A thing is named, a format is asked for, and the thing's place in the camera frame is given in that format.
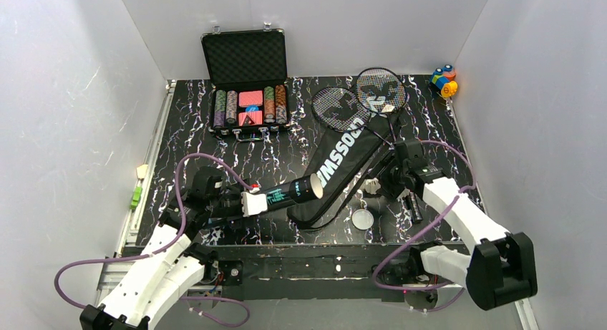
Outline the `clear tube lid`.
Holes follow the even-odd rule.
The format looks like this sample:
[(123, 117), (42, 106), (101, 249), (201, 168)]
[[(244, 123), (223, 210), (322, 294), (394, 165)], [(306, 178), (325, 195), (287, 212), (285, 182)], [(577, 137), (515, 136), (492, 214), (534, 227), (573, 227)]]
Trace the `clear tube lid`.
[(351, 221), (356, 229), (369, 230), (374, 225), (374, 216), (366, 209), (358, 209), (351, 214)]

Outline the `black racket bag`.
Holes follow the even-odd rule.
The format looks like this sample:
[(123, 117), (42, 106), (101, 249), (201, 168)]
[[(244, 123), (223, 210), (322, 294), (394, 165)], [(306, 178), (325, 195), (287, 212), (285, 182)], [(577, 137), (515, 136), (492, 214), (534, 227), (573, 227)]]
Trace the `black racket bag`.
[(323, 197), (287, 209), (289, 220), (299, 228), (312, 228), (343, 193), (344, 188), (380, 148), (389, 134), (384, 121), (379, 122), (378, 134), (367, 128), (369, 121), (354, 117), (346, 132), (326, 130), (309, 160), (304, 175), (316, 174), (323, 188)]

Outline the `black shuttlecock tube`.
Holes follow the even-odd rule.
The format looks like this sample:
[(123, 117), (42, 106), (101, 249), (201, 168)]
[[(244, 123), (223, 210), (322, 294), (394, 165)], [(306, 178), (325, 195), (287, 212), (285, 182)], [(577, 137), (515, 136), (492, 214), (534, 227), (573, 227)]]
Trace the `black shuttlecock tube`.
[[(283, 183), (272, 188), (252, 191), (236, 184), (224, 188), (218, 197), (210, 202), (209, 216), (203, 228), (215, 228), (228, 225), (244, 218), (250, 218), (274, 211), (290, 208), (309, 201), (320, 200), (324, 196), (325, 182), (316, 173)], [(241, 193), (266, 194), (268, 211), (260, 215), (243, 217)]]

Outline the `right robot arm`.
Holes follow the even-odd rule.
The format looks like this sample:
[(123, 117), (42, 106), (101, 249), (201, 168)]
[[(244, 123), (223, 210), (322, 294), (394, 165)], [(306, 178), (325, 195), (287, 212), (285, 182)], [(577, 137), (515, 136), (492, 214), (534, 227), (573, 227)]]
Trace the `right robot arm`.
[[(467, 195), (477, 184), (460, 187), (455, 179), (433, 166), (424, 153), (425, 143), (395, 142), (397, 169), (392, 181), (412, 191), (439, 215), (373, 270), (373, 283), (382, 289), (402, 291), (402, 287), (381, 283), (377, 278), (393, 258), (408, 251), (417, 274), (440, 276), (446, 283), (456, 283), (482, 310), (535, 296), (538, 281), (530, 237), (523, 232), (510, 232), (485, 214)], [(442, 220), (462, 239), (468, 255), (438, 242), (417, 243)]]

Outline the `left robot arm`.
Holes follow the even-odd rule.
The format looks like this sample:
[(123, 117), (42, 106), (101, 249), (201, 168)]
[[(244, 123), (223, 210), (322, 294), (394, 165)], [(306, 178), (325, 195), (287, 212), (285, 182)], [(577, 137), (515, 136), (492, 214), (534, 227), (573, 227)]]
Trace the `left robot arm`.
[(83, 329), (154, 329), (188, 289), (209, 278), (218, 281), (218, 253), (195, 242), (210, 215), (241, 215), (244, 187), (223, 186), (214, 167), (196, 172), (190, 186), (165, 210), (152, 237), (127, 273), (98, 305), (79, 316)]

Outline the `white shuttlecock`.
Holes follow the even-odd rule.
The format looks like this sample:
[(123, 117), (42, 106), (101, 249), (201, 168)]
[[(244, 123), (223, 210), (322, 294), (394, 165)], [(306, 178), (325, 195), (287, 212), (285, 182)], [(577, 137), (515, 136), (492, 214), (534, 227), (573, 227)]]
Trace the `white shuttlecock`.
[(381, 188), (381, 184), (377, 178), (366, 179), (361, 186), (361, 189), (370, 195), (376, 195)]

